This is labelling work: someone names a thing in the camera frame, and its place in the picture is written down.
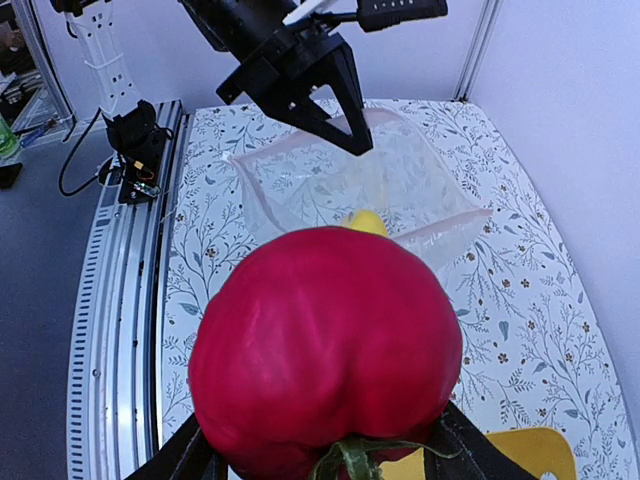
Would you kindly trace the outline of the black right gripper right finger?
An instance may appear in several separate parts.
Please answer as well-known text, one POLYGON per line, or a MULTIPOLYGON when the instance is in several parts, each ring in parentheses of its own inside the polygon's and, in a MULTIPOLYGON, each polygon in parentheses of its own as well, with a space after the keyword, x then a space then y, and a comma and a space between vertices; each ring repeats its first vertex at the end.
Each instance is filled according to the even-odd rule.
POLYGON ((436 420, 426 446, 427 479, 534 479, 494 447, 452 402, 436 420))

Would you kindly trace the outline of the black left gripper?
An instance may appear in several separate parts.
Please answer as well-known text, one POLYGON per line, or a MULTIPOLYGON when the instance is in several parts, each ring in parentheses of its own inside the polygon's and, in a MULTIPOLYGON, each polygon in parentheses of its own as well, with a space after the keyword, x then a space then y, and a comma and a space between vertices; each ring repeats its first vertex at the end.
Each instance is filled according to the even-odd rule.
POLYGON ((187 14, 214 50, 237 68, 217 88, 227 105, 245 94, 267 115, 353 155, 373 148, 353 53, 333 32, 350 15, 325 13, 321 1, 184 1, 187 14), (311 98, 328 87, 345 132, 311 98))

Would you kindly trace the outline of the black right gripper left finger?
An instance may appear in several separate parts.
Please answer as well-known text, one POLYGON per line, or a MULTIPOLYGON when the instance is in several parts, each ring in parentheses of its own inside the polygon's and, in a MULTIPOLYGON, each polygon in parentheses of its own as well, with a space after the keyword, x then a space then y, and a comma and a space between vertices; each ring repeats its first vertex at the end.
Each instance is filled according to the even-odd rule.
POLYGON ((126 480, 218 479, 219 460, 194 414, 126 480))

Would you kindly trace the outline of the clear zip top bag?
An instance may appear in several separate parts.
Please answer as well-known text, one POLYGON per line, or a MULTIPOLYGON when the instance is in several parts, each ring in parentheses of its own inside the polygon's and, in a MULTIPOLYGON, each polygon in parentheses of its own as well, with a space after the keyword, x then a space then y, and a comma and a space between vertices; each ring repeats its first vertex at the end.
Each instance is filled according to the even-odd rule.
POLYGON ((474 242, 491 210, 467 197, 414 122, 383 108, 366 109, 365 118, 374 147, 360 156, 303 131, 228 156, 247 230, 266 243, 370 211, 431 269, 446 266, 474 242))

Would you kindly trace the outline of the yellow toy lemon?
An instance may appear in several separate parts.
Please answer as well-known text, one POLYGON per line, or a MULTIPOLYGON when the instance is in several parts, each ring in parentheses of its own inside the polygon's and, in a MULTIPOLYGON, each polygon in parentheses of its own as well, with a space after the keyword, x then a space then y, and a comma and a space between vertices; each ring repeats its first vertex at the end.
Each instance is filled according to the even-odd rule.
POLYGON ((371 210, 353 211, 342 220, 341 225, 352 230, 389 237, 384 221, 371 210))

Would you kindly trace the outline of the red toy bell pepper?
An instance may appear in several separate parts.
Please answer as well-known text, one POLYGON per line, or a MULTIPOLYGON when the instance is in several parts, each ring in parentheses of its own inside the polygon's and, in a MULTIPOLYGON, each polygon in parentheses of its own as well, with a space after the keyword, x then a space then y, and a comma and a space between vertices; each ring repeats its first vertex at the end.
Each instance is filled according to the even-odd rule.
POLYGON ((285 234, 212 297, 191 352, 194 412, 243 479, 305 479, 348 436, 423 441, 463 340, 429 267, 380 235, 285 234))

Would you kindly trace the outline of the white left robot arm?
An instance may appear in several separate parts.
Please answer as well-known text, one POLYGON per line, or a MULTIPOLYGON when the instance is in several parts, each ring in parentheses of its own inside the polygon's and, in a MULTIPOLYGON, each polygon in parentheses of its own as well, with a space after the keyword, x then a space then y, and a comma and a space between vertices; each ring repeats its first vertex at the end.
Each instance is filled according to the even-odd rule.
MULTIPOLYGON (((98 82, 112 146, 129 153, 147 140, 155 111, 130 79, 112 35, 112 3, 52 6, 64 14, 98 82)), ((226 104, 246 94, 267 117, 353 155, 372 149, 352 50, 327 20, 315 15, 286 25, 297 8, 292 1, 186 1, 183 7, 215 50, 240 63, 216 90, 226 104)))

